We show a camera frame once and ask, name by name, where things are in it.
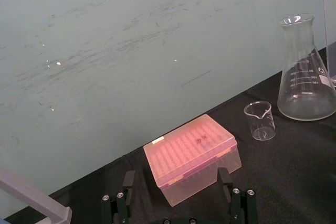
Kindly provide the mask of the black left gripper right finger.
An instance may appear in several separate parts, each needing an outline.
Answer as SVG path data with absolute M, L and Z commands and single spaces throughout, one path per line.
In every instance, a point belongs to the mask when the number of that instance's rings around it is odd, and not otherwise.
M 217 169 L 217 184 L 224 197 L 228 223 L 258 223 L 256 191 L 235 187 L 225 167 Z

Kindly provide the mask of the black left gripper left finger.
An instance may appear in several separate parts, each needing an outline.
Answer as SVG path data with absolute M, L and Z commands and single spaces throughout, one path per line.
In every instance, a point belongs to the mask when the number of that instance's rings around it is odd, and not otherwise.
M 111 196 L 101 197 L 101 223 L 130 223 L 133 202 L 133 185 L 136 171 L 129 170 L 124 176 L 122 190 Z

